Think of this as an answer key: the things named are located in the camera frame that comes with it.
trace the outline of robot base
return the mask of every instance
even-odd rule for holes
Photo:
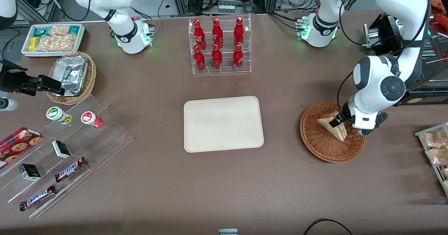
[[[117,36],[115,36],[118,46],[128,54],[136,54],[146,47],[151,47],[154,37],[154,26],[149,26],[149,24],[144,23],[143,21],[134,22],[137,24],[137,33],[131,38],[130,42],[120,42]]]
[[[315,16],[315,13],[311,13],[309,16],[304,16],[301,20],[296,22],[296,28],[300,30],[297,31],[297,38],[306,41],[313,47],[325,47],[329,45],[331,40],[336,36],[337,27],[333,33],[326,36],[321,35],[320,31],[313,25],[313,18]]]

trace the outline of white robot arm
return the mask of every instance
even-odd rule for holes
[[[387,114],[379,111],[400,101],[406,86],[419,79],[421,63],[418,59],[426,29],[428,0],[376,0],[376,3],[402,22],[405,48],[398,58],[365,56],[354,67],[353,81],[358,92],[344,104],[342,114],[331,125],[335,127],[350,119],[362,135],[377,128],[387,118]]]
[[[17,18],[17,0],[0,0],[0,30],[13,25]]]
[[[301,40],[314,47],[325,47],[334,38],[343,0],[319,0],[318,13],[302,18]]]
[[[124,52],[135,54],[152,45],[154,27],[143,21],[134,21],[124,8],[133,0],[76,0],[85,8],[103,18],[115,33],[118,45]]]

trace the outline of brown table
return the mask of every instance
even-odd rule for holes
[[[359,40],[378,13],[346,12],[349,36]],[[365,50],[340,32],[328,47],[313,48],[273,18],[253,15],[252,73],[198,77],[187,21],[163,20],[154,46],[137,55],[117,47],[106,23],[85,23],[82,49],[98,68],[93,94],[135,139],[38,219],[1,197],[0,234],[213,235],[235,227],[241,235],[292,235],[320,217],[358,235],[446,233],[448,206],[430,205],[445,198],[413,133],[446,122],[447,106],[390,108],[359,157],[326,163],[305,148],[298,122],[309,105],[336,99]],[[53,62],[24,57],[21,64],[32,75],[48,73]],[[341,99],[354,92],[348,82]],[[259,99],[264,146],[187,153],[184,103],[236,96]],[[49,123],[44,112],[56,104],[45,93],[11,97],[21,107],[0,114],[0,136]],[[309,234],[331,230],[343,234],[330,224]]]

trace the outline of white box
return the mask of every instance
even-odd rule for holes
[[[75,45],[73,46],[72,51],[52,51],[52,52],[44,52],[44,51],[36,51],[31,52],[28,51],[29,41],[31,40],[31,37],[33,37],[36,29],[40,28],[46,28],[50,26],[72,26],[72,27],[79,27],[78,34],[76,35]],[[58,57],[58,56],[66,56],[70,53],[75,53],[78,51],[79,46],[81,44],[81,40],[83,39],[84,35],[84,26],[80,23],[56,23],[56,24],[36,24],[32,25],[29,28],[27,39],[25,40],[23,47],[22,47],[22,54],[27,57]]]

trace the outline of red bottle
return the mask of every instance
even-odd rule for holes
[[[211,35],[213,36],[213,43],[218,44],[219,48],[224,47],[224,37],[223,37],[223,29],[219,24],[219,19],[213,19],[213,31],[211,31]]]
[[[213,68],[215,68],[216,70],[220,70],[223,63],[223,54],[219,50],[219,46],[216,43],[213,45],[211,58],[213,58]]]
[[[197,71],[204,72],[205,71],[205,58],[201,52],[201,48],[198,45],[195,45],[195,47],[193,49],[195,50],[195,54],[193,55],[193,58],[195,58],[195,64],[196,64]]]
[[[195,20],[193,23],[195,24],[196,44],[199,45],[202,50],[205,50],[207,48],[207,43],[205,42],[205,33],[201,27],[201,22],[199,20]]]
[[[243,69],[243,57],[244,54],[241,51],[241,44],[235,47],[235,52],[233,53],[233,69],[240,71]]]
[[[238,44],[243,45],[244,42],[244,27],[243,27],[243,18],[237,18],[237,25],[235,26],[235,30],[233,31],[235,47]]]

